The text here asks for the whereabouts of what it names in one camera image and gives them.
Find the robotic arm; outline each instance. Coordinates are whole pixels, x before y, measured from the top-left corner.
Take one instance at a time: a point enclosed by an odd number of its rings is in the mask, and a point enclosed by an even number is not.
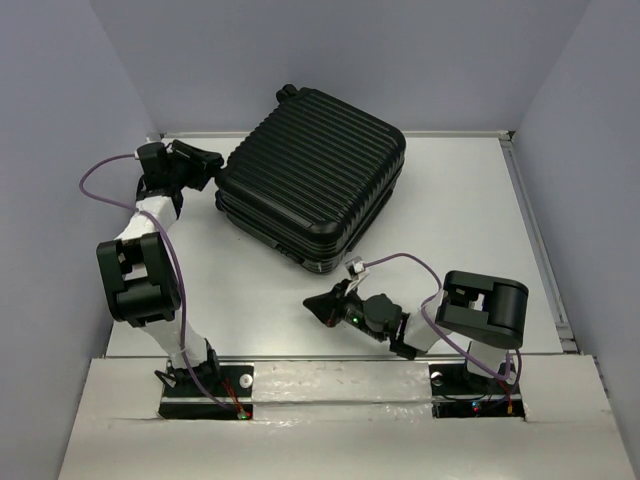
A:
[[[451,271],[442,288],[409,314],[384,293],[359,297],[358,286],[369,273],[360,258],[347,263],[347,270],[349,279],[303,302],[327,327],[344,321],[379,342],[388,340],[392,352],[409,360],[456,332],[472,339],[467,371],[483,377],[496,377],[508,351],[522,346],[529,291],[519,282]]]
[[[178,140],[138,148],[135,155],[143,174],[138,182],[136,207],[152,214],[166,231],[179,218],[182,189],[204,189],[223,165],[222,156]],[[185,357],[198,377],[219,376],[215,351],[187,323],[184,346],[182,325],[176,319],[181,306],[176,273],[155,224],[134,213],[115,240],[97,248],[100,274],[109,311],[116,321],[126,321],[151,335],[169,355],[169,377],[187,380]]]

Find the black suitcase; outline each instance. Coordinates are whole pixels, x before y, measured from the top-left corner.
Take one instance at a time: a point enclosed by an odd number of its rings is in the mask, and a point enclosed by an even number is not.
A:
[[[406,142],[326,93],[287,85],[216,177],[216,206],[309,271],[327,273],[389,200]]]

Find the gray wall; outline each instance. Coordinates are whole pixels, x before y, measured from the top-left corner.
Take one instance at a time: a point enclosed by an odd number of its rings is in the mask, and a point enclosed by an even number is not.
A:
[[[76,184],[151,127],[86,0],[2,2],[0,65],[0,478],[47,480],[112,322],[94,248],[126,217]],[[131,199],[118,168],[94,188]]]
[[[579,344],[640,473],[640,2],[593,0],[516,135]]]
[[[588,0],[91,0],[161,131],[250,130],[284,83],[404,129],[515,129]]]

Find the purple cable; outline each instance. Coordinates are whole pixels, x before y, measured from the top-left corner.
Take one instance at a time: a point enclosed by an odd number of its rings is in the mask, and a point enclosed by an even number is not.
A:
[[[436,332],[438,334],[438,336],[440,338],[442,338],[442,340],[444,340],[451,348],[453,348],[456,352],[458,352],[460,355],[462,355],[464,358],[466,358],[467,360],[469,360],[471,363],[473,363],[474,365],[476,365],[478,368],[482,369],[483,371],[487,372],[489,375],[491,375],[493,378],[495,378],[498,381],[506,381],[509,379],[509,377],[511,376],[511,355],[509,353],[507,353],[506,357],[505,357],[505,374],[501,375],[498,372],[494,372],[493,370],[491,370],[491,368],[489,368],[487,365],[485,365],[484,363],[482,363],[480,360],[478,360],[477,358],[475,358],[473,355],[470,355],[469,353],[467,353],[464,349],[462,349],[458,344],[456,344],[453,340],[451,340],[441,329],[440,327],[438,327],[430,318],[429,315],[427,314],[426,311],[426,305],[433,300],[436,295],[438,295],[438,293],[440,292],[440,290],[442,290],[442,281],[440,280],[440,277],[438,276],[438,274],[433,270],[433,268],[431,268],[429,265],[427,265],[425,262],[423,262],[422,260],[420,260],[418,257],[415,257],[414,255],[411,255],[409,253],[395,253],[393,255],[389,255],[388,257],[384,257],[381,258],[380,260],[375,260],[373,262],[369,262],[369,263],[365,263],[364,267],[365,268],[369,268],[369,267],[374,267],[376,265],[380,265],[381,263],[385,263],[388,262],[389,260],[393,260],[394,258],[399,258],[399,257],[405,257],[405,258],[409,258],[411,260],[413,260],[414,262],[419,263],[420,265],[422,265],[424,268],[427,269],[427,271],[431,274],[431,276],[433,277],[433,279],[436,281],[436,283],[438,284],[438,291],[436,293],[434,293],[433,295],[431,295],[430,297],[428,297],[427,299],[425,299],[422,302],[422,305],[420,305],[420,313],[422,313],[422,316],[424,317],[424,319],[426,320],[427,324],[429,325],[429,327],[431,327],[433,329],[434,332]]]
[[[210,400],[213,400],[215,403],[217,403],[221,407],[231,408],[228,405],[226,405],[225,403],[223,403],[220,400],[218,400],[213,395],[211,395],[211,393],[209,393],[209,391],[204,387],[204,385],[202,385],[200,380],[198,380],[198,377],[196,376],[196,373],[193,371],[193,367],[191,366],[191,362],[189,361],[189,357],[187,356],[187,353],[185,351],[185,348],[186,348],[185,344],[186,344],[186,340],[187,340],[187,328],[186,328],[187,327],[187,295],[186,295],[186,292],[185,292],[185,289],[184,289],[184,279],[182,277],[182,270],[180,269],[180,263],[178,262],[178,255],[176,255],[176,251],[173,248],[173,244],[171,243],[171,240],[169,239],[169,235],[167,234],[167,231],[162,227],[162,225],[160,224],[158,219],[156,219],[156,217],[151,215],[149,212],[145,212],[144,210],[139,210],[136,206],[127,205],[126,203],[118,202],[117,200],[111,200],[110,198],[106,198],[106,197],[102,197],[100,195],[96,195],[94,193],[89,192],[86,188],[84,188],[84,183],[91,176],[91,174],[93,172],[95,172],[98,168],[102,167],[103,165],[106,165],[107,163],[111,163],[111,162],[113,162],[115,160],[121,160],[123,158],[135,158],[135,156],[131,155],[131,154],[128,154],[128,155],[116,155],[115,157],[106,158],[106,159],[98,162],[93,167],[91,167],[89,170],[87,170],[87,172],[80,179],[80,183],[78,185],[80,187],[80,191],[84,195],[86,195],[87,197],[92,198],[93,200],[97,200],[98,202],[107,203],[109,205],[113,205],[113,206],[116,206],[116,207],[124,208],[125,210],[129,210],[130,212],[140,213],[140,215],[144,215],[149,220],[151,220],[151,223],[153,223],[153,225],[156,227],[156,230],[158,230],[158,233],[160,234],[160,237],[162,238],[162,241],[165,243],[165,245],[167,246],[167,249],[169,250],[169,256],[171,256],[171,261],[173,263],[173,267],[176,270],[176,277],[178,279],[178,291],[180,292],[180,298],[182,298],[182,321],[181,321],[181,327],[180,327],[180,349],[182,350],[181,354],[182,354],[182,359],[184,360],[184,364],[186,365],[187,370],[189,372],[189,375],[191,376],[191,380],[193,380],[193,383],[195,383],[196,387],[198,387],[198,390],[200,390],[200,392],[205,397],[209,398]]]

